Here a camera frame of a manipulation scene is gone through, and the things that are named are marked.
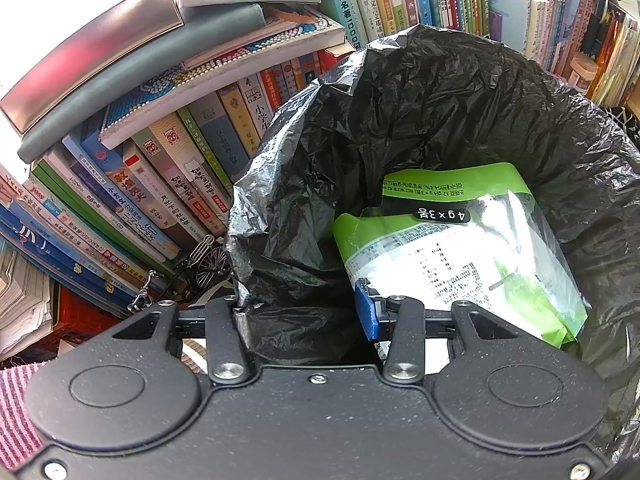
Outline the green clear snack bag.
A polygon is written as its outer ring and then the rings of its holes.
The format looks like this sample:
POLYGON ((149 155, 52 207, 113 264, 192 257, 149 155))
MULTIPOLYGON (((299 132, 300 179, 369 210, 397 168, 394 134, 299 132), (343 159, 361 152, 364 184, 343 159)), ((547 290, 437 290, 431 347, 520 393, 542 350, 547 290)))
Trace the green clear snack bag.
POLYGON ((382 202, 333 235, 352 283, 447 311, 457 300, 561 347, 587 306, 533 193, 508 162, 388 174, 382 202))

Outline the black trash bag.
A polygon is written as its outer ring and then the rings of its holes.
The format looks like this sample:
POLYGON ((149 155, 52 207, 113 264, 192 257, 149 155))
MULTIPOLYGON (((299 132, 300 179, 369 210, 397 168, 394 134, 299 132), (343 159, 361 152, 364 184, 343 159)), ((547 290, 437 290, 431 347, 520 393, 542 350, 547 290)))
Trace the black trash bag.
POLYGON ((518 52, 416 26, 369 44, 277 112, 235 183, 228 249, 251 352, 307 364, 347 349, 340 214, 382 198, 404 169, 510 162, 533 191, 591 306, 579 349, 613 396, 599 432, 613 460, 639 453, 639 152, 578 92, 518 52))

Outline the left row of books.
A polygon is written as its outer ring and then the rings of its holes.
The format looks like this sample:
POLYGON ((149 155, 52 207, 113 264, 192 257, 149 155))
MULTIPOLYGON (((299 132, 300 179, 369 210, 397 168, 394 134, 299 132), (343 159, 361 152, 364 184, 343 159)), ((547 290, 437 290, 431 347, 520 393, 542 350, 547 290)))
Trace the left row of books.
POLYGON ((348 55, 318 42, 157 119, 122 142, 98 115, 17 181, 1 177, 1 231, 39 262, 1 289, 32 315, 48 275, 102 307, 134 310, 161 294, 194 297, 224 280, 233 188, 278 108, 348 55))

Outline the stack of flat books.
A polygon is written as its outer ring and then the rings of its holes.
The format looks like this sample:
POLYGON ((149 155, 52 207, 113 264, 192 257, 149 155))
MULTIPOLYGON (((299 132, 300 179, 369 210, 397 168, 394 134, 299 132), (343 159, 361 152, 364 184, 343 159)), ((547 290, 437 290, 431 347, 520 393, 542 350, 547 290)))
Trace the stack of flat books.
POLYGON ((180 9, 174 0, 122 0, 76 30, 1 99, 21 136, 17 156, 33 162, 71 128, 128 91, 192 56, 257 32, 257 2, 180 9))

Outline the thin picture books row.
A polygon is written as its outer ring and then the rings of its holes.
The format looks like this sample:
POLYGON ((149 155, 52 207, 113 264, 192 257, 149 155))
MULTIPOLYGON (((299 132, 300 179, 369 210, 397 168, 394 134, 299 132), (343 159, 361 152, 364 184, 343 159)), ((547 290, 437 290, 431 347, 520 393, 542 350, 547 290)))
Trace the thin picture books row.
POLYGON ((639 78, 638 0, 606 0, 593 47, 597 53, 596 76, 587 91, 588 98, 604 107, 623 106, 639 78))

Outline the small white plastic jar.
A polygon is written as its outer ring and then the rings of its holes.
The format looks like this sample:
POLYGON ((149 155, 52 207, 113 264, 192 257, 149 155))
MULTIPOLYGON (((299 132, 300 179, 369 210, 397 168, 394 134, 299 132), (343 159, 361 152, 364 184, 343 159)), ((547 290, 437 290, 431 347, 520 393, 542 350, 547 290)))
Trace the small white plastic jar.
POLYGON ((597 75, 598 64, 582 52, 576 53, 570 61, 568 84, 584 96, 597 75))

